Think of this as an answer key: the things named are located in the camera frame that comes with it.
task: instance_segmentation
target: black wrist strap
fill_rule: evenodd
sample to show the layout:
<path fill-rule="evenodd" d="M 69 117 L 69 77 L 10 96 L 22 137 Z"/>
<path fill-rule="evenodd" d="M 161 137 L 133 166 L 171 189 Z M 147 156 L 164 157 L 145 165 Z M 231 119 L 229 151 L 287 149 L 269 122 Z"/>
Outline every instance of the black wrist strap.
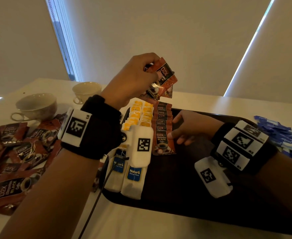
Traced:
<path fill-rule="evenodd" d="M 92 114 L 79 147 L 62 142 L 61 146 L 73 153 L 90 159 L 101 159 L 122 142 L 120 131 L 121 112 L 104 103 L 98 95 L 90 97 L 81 108 Z"/>
<path fill-rule="evenodd" d="M 211 152 L 211 156 L 235 174 L 249 173 L 255 175 L 278 150 L 270 142 L 261 142 L 257 137 L 252 136 L 236 126 L 237 125 L 234 123 L 225 123 L 220 127 L 211 140 L 215 145 L 215 148 Z M 234 143 L 237 137 L 234 137 L 232 140 L 227 139 L 229 138 L 229 134 L 233 134 L 234 132 L 235 134 L 236 132 L 238 133 L 237 136 L 241 136 L 241 138 L 243 137 L 250 141 L 249 144 L 253 141 L 257 143 L 257 145 L 261 145 L 261 147 L 255 154 L 250 150 L 247 151 L 247 149 Z"/>

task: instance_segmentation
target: wristband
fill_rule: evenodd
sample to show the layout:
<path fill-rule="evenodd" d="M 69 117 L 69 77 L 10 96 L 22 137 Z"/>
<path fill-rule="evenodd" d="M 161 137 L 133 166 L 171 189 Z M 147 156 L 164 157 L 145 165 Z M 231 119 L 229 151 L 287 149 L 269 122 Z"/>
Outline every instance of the wristband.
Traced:
<path fill-rule="evenodd" d="M 255 175 L 278 151 L 267 139 L 266 134 L 245 121 L 225 123 L 211 140 L 215 145 L 211 156 L 235 174 Z"/>
<path fill-rule="evenodd" d="M 121 113 L 104 101 L 103 97 L 94 95 L 81 110 L 68 110 L 58 134 L 63 148 L 98 160 L 120 145 L 123 140 Z"/>

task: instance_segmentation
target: cup handle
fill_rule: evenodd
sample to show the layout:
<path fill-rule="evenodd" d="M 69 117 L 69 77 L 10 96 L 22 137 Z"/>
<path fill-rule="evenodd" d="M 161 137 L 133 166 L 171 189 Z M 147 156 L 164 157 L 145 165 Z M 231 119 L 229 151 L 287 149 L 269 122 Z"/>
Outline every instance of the cup handle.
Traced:
<path fill-rule="evenodd" d="M 83 105 L 83 102 L 82 102 L 81 98 L 78 98 L 78 97 L 73 98 L 73 102 L 74 102 L 75 104 L 77 104 L 77 105 Z"/>
<path fill-rule="evenodd" d="M 18 114 L 18 115 L 20 115 L 20 116 L 21 116 L 21 119 L 19 119 L 19 120 L 14 119 L 14 118 L 12 117 L 14 114 Z M 27 122 L 27 121 L 31 121 L 31 120 L 32 120 L 32 119 L 26 119 L 26 120 L 25 120 L 25 115 L 22 114 L 22 113 L 19 113 L 19 112 L 14 112 L 14 113 L 12 113 L 12 114 L 10 115 L 10 119 L 13 120 L 13 121 L 15 121 L 15 122 Z"/>

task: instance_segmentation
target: table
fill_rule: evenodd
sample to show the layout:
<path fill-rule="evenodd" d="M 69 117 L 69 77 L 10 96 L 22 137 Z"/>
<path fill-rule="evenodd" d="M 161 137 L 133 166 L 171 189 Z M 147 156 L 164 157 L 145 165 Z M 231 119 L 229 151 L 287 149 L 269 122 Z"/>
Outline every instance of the table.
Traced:
<path fill-rule="evenodd" d="M 75 84 L 77 82 L 38 78 L 23 88 L 8 94 L 0 99 L 0 125 L 12 123 L 10 114 L 17 111 L 16 101 L 34 93 L 53 93 L 57 97 L 58 113 L 66 112 L 70 106 L 79 109 L 81 106 L 72 101 L 74 97 L 72 87 Z M 124 114 L 134 100 L 120 111 Z M 172 99 L 162 97 L 161 101 L 171 103 L 173 108 L 238 116 L 252 121 L 253 116 L 259 115 L 292 127 L 292 104 L 287 103 L 175 91 Z M 31 129 L 34 129 L 37 124 L 36 121 L 28 122 Z M 73 239 L 77 239 L 79 236 L 96 197 L 97 193 L 90 193 Z M 8 219 L 9 216 L 0 215 L 0 231 Z M 82 238 L 289 239 L 292 236 L 117 205 L 102 195 Z"/>

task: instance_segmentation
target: white teacup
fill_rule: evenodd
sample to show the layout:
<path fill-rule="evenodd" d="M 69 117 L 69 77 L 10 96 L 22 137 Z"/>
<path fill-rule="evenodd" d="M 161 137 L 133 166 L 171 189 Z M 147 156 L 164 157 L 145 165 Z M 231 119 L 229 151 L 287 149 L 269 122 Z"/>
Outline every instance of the white teacup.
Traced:
<path fill-rule="evenodd" d="M 20 112 L 11 114 L 11 120 L 16 122 L 23 121 L 46 121 L 53 119 L 58 105 L 56 97 L 51 93 L 38 93 L 30 96 L 25 96 L 16 103 L 16 108 Z M 21 119 L 14 119 L 12 116 L 18 114 Z"/>
<path fill-rule="evenodd" d="M 102 92 L 102 86 L 96 82 L 82 82 L 73 86 L 72 91 L 76 96 L 73 102 L 82 105 L 89 97 L 99 95 Z"/>

